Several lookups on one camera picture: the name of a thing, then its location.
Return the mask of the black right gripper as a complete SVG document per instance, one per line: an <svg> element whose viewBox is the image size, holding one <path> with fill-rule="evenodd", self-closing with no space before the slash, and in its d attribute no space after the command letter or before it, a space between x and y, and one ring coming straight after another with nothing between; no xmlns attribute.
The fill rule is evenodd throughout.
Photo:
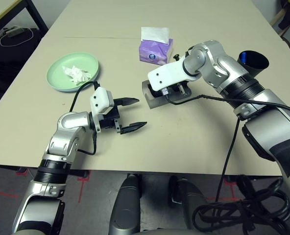
<svg viewBox="0 0 290 235"><path fill-rule="evenodd" d="M187 85L188 82L179 82L176 84L173 84L169 86L169 91L172 94L176 95L189 95L190 94L190 88Z"/></svg>

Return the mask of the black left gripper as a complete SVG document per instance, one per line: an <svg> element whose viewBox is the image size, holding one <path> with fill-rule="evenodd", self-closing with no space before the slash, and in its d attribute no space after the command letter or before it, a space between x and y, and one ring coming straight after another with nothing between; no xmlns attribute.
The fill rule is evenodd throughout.
<svg viewBox="0 0 290 235"><path fill-rule="evenodd" d="M107 114L98 114L99 121L98 130L101 131L102 129L113 128L116 130L117 133L123 135L134 132L140 129L141 127L145 126L147 122L135 122L125 127L122 127L119 123L120 114L117 106L128 106L137 102L139 102L138 99L131 97L114 99L114 107Z"/></svg>

